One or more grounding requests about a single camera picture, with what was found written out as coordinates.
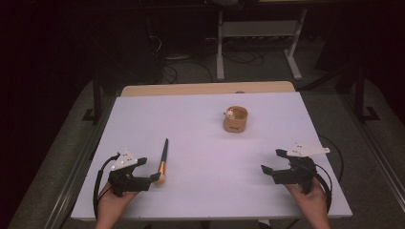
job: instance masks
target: dark background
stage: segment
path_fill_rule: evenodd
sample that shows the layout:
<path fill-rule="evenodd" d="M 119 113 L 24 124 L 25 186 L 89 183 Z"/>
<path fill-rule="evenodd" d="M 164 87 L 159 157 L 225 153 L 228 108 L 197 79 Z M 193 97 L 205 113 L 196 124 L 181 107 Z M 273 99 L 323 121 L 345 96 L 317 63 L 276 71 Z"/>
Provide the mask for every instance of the dark background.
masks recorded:
<path fill-rule="evenodd" d="M 125 1 L 113 2 L 125 4 Z M 96 73 L 101 75 L 107 93 L 127 84 L 154 84 L 160 80 L 159 63 L 151 54 L 146 35 L 151 25 L 144 19 L 150 14 L 83 10 L 89 6 L 93 6 L 91 1 L 0 3 L 3 163 L 0 216 L 5 226 L 29 188 L 75 99 Z M 405 86 L 403 11 L 395 1 L 370 7 L 317 6 L 309 11 L 302 38 L 328 38 L 318 68 L 330 71 L 348 61 L 360 48 L 367 77 L 381 89 L 388 104 L 405 123 L 405 109 L 402 109 L 405 104 L 402 93 Z M 152 28 L 153 32 L 172 40 L 174 46 L 191 46 L 206 36 L 215 36 L 215 15 L 213 11 L 196 10 L 181 16 L 160 11 L 154 14 L 157 21 Z M 240 14 L 237 11 L 227 16 L 238 19 L 238 15 L 244 19 L 256 19 L 252 15 L 269 16 L 265 12 Z M 176 29 L 178 25 L 187 27 L 187 34 Z"/>

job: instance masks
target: table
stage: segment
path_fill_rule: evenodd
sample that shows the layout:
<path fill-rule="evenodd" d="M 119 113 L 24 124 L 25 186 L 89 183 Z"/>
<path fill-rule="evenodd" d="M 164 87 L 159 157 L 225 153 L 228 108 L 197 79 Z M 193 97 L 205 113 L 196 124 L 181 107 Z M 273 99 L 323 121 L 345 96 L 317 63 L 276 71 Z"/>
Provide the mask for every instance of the table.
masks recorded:
<path fill-rule="evenodd" d="M 233 105 L 249 111 L 246 130 L 241 134 L 228 133 L 222 126 L 223 112 Z M 140 193 L 128 206 L 124 219 L 301 216 L 285 187 L 274 184 L 260 165 L 287 169 L 288 161 L 277 157 L 275 149 L 288 150 L 297 140 L 320 145 L 319 139 L 301 95 L 289 82 L 251 82 L 125 88 L 111 112 L 72 218 L 95 219 L 92 195 L 96 172 L 106 159 L 128 148 L 136 157 L 148 157 L 148 162 L 134 172 L 135 176 L 148 177 L 158 170 L 166 138 L 166 182 L 152 184 L 148 192 Z M 330 217 L 351 216 L 327 157 L 312 159 L 332 178 Z M 101 183 L 106 182 L 107 175 Z"/>

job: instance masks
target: white desk frame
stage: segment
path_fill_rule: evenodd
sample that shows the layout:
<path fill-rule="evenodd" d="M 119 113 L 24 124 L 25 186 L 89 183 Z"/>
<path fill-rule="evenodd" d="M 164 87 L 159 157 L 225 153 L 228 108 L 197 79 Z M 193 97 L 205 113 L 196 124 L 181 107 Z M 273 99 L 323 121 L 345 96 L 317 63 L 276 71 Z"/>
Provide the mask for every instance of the white desk frame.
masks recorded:
<path fill-rule="evenodd" d="M 250 111 L 246 130 L 241 134 L 227 133 L 222 127 L 222 112 L 232 105 Z M 288 161 L 277 157 L 275 148 L 288 149 L 295 140 L 320 144 L 301 96 L 289 82 L 124 89 L 110 115 L 72 218 L 95 219 L 92 196 L 96 172 L 107 158 L 129 148 L 136 157 L 148 157 L 146 165 L 135 170 L 135 176 L 149 176 L 158 170 L 166 137 L 169 138 L 166 182 L 161 186 L 152 184 L 149 192 L 140 193 L 128 206 L 124 219 L 300 218 L 300 211 L 285 187 L 274 184 L 260 167 L 265 164 L 276 170 L 288 168 Z M 330 216 L 351 216 L 326 156 L 312 159 L 332 178 Z M 109 166 L 106 168 L 102 184 L 108 176 Z"/>
<path fill-rule="evenodd" d="M 289 21 L 242 21 L 224 22 L 223 12 L 219 12 L 217 79 L 224 81 L 223 37 L 238 36 L 292 36 L 292 43 L 284 50 L 289 68 L 294 79 L 301 80 L 302 75 L 294 59 L 294 51 L 303 28 L 307 9 L 302 9 L 298 20 Z"/>

